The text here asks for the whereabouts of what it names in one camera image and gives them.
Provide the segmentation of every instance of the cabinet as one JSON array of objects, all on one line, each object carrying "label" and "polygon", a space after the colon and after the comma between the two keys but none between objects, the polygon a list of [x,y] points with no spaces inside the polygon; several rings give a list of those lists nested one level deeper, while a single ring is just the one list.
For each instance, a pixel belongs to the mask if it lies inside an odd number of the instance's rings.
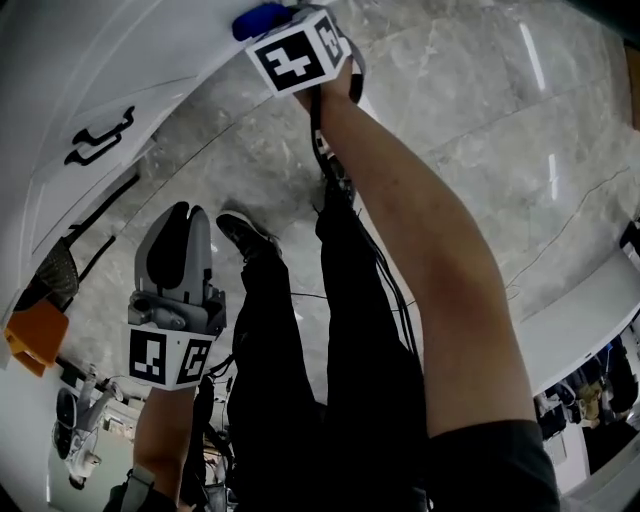
[{"label": "cabinet", "polygon": [[3,325],[68,226],[180,101],[242,50],[231,24],[257,4],[9,0],[0,10]]}]

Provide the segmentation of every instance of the white cube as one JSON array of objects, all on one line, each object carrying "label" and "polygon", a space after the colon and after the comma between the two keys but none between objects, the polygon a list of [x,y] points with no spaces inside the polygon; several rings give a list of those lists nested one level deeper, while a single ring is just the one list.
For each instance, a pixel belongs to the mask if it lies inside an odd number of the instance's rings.
[{"label": "white cube", "polygon": [[247,48],[274,96],[333,80],[350,54],[325,10],[300,12]]},{"label": "white cube", "polygon": [[122,344],[122,375],[154,388],[197,386],[214,336],[127,325]]}]

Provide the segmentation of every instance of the blue object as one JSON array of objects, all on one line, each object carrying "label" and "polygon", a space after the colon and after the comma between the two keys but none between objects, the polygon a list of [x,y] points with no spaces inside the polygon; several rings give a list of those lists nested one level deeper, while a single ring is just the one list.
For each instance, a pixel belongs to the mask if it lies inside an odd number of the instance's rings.
[{"label": "blue object", "polygon": [[250,37],[269,32],[280,25],[288,23],[293,18],[295,11],[280,4],[264,4],[242,16],[236,18],[231,26],[233,37],[237,41],[244,41]]}]

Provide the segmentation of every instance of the forearm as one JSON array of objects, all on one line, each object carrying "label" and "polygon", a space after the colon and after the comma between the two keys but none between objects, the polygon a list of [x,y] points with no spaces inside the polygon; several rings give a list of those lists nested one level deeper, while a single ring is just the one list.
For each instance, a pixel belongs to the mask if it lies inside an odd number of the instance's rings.
[{"label": "forearm", "polygon": [[[322,126],[418,304],[431,307],[433,290],[459,273],[502,287],[466,208],[398,139],[342,98],[325,100]],[[455,273],[443,276],[443,265]]]},{"label": "forearm", "polygon": [[533,419],[502,278],[469,212],[348,99],[324,101],[322,131],[420,309],[429,433]]},{"label": "forearm", "polygon": [[189,451],[196,388],[152,388],[140,413],[133,462],[155,475],[155,488],[176,500]]}]

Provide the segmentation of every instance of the black pants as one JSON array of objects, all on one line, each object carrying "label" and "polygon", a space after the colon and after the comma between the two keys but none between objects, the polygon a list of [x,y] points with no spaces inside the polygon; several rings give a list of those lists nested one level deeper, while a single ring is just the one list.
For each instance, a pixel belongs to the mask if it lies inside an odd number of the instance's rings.
[{"label": "black pants", "polygon": [[180,486],[180,499],[190,506],[203,506],[207,503],[207,496],[203,490],[206,477],[203,436],[213,414],[213,399],[213,383],[211,379],[204,378],[198,386],[198,395],[193,402],[191,440]]},{"label": "black pants", "polygon": [[374,252],[346,205],[320,215],[331,309],[324,422],[307,379],[284,262],[242,272],[229,400],[236,493],[244,509],[415,508],[426,412],[422,371],[399,340]]}]

